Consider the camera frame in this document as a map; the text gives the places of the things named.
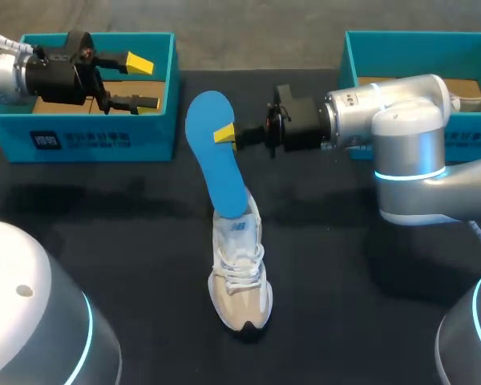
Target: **shoe logo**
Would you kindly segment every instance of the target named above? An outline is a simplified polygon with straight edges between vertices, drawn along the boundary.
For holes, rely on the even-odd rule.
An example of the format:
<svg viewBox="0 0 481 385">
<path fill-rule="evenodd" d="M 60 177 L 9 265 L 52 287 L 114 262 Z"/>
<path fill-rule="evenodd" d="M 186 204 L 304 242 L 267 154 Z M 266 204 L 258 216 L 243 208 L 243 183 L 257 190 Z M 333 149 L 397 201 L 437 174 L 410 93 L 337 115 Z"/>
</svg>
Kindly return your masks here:
<svg viewBox="0 0 481 385">
<path fill-rule="evenodd" d="M 246 222 L 234 223 L 230 231 L 244 230 L 246 227 Z"/>
</svg>

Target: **black table surface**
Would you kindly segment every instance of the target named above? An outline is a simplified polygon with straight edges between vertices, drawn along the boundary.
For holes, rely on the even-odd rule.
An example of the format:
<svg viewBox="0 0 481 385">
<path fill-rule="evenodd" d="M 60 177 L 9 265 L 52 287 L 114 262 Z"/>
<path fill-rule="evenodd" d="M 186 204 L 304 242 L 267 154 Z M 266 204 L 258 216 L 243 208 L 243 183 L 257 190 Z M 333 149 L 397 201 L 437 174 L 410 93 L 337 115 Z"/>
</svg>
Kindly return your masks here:
<svg viewBox="0 0 481 385">
<path fill-rule="evenodd" d="M 481 276 L 481 245 L 465 224 L 387 224 L 370 162 L 345 151 L 237 154 L 261 211 L 274 307 L 256 343 L 221 326 L 207 289 L 212 208 L 184 116 L 218 90 L 237 121 L 262 121 L 280 83 L 320 102 L 337 72 L 183 72 L 170 163 L 20 165 L 0 153 L 0 221 L 36 237 L 101 309 L 124 384 L 438 385 L 436 330 Z"/>
</svg>

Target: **white sneaker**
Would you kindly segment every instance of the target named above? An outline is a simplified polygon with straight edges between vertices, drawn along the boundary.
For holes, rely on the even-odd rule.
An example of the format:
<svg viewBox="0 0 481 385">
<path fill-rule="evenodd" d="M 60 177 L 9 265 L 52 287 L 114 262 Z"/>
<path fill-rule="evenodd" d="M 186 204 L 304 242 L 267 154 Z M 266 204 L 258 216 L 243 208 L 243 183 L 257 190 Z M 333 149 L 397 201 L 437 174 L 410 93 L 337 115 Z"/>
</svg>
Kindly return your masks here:
<svg viewBox="0 0 481 385">
<path fill-rule="evenodd" d="M 234 331 L 262 329 L 273 308 L 261 238 L 261 218 L 251 194 L 244 216 L 226 219 L 214 213 L 214 266 L 208 291 L 219 317 Z"/>
</svg>

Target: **blue insole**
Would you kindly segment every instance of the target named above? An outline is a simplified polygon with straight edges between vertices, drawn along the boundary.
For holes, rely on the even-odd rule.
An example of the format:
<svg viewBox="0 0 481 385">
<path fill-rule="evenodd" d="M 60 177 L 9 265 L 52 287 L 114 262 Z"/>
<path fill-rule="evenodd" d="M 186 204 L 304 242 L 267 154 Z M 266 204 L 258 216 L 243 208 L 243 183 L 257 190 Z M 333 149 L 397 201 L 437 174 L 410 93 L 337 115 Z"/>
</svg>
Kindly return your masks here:
<svg viewBox="0 0 481 385">
<path fill-rule="evenodd" d="M 207 183 L 214 209 L 225 218 L 242 216 L 248 194 L 233 155 L 232 143 L 214 142 L 214 132 L 234 121 L 228 99 L 217 91 L 198 95 L 185 120 L 185 135 Z"/>
</svg>

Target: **blue box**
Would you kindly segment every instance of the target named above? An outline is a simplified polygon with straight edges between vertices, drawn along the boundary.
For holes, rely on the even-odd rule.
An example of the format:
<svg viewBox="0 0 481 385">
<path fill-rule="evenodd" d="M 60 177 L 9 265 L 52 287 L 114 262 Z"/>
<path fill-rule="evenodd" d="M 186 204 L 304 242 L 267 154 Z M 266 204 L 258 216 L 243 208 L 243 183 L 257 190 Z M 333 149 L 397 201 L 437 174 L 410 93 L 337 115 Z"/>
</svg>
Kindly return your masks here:
<svg viewBox="0 0 481 385">
<path fill-rule="evenodd" d="M 167 161 L 175 139 L 180 73 L 172 33 L 91 34 L 98 51 L 132 53 L 152 61 L 152 75 L 99 69 L 104 81 L 165 82 L 159 113 L 146 115 L 32 114 L 34 103 L 0 105 L 0 146 L 10 162 Z M 22 41 L 62 46 L 66 34 L 28 34 Z M 34 138 L 55 145 L 38 149 Z"/>
<path fill-rule="evenodd" d="M 340 88 L 358 86 L 358 77 L 424 74 L 476 80 L 481 90 L 481 33 L 346 32 Z M 453 113 L 445 137 L 448 161 L 481 159 L 481 113 Z M 354 159 L 372 157 L 370 146 L 351 148 L 350 154 Z"/>
</svg>

